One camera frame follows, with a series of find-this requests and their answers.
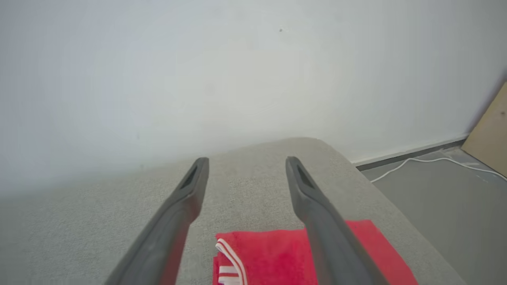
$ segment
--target white cable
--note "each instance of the white cable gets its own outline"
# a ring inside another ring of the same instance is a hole
[[[471,167],[471,166],[468,166],[468,165],[461,164],[461,163],[459,163],[459,162],[457,162],[455,160],[452,160],[450,158],[443,157],[443,158],[437,158],[437,159],[432,159],[432,160],[420,160],[420,159],[415,159],[415,158],[409,158],[409,159],[405,160],[402,164],[400,164],[397,168],[395,168],[393,170],[389,170],[384,175],[380,176],[379,178],[373,179],[370,182],[373,183],[373,182],[377,182],[378,180],[381,180],[382,178],[384,178],[389,173],[400,169],[409,160],[419,161],[419,162],[434,162],[434,161],[439,161],[439,160],[449,160],[450,162],[456,163],[457,165],[461,165],[461,166],[466,167],[466,168],[470,168],[470,169],[473,169],[473,170],[477,170],[477,171],[482,171],[482,172],[487,172],[487,173],[492,173],[494,175],[498,175],[500,178],[502,178],[503,180],[507,181],[507,178],[505,178],[503,175],[501,175],[500,173],[497,173],[495,171],[490,171],[490,170],[484,170],[484,169],[479,169],[479,168]]]

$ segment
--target cardboard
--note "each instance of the cardboard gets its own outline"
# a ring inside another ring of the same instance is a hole
[[[504,83],[461,148],[507,176],[507,83]]]

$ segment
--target red towel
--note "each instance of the red towel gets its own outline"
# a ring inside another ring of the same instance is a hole
[[[391,285],[417,285],[412,271],[372,221],[347,221]],[[213,285],[317,285],[306,230],[216,235]]]

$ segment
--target couch cushion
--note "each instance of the couch cushion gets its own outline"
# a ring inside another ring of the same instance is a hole
[[[403,214],[326,143],[291,138],[210,157],[202,211],[190,226],[178,284],[211,284],[215,234],[300,229],[285,174],[298,157],[347,220],[370,219],[420,284],[464,284]],[[192,160],[0,201],[0,278],[101,283]]]

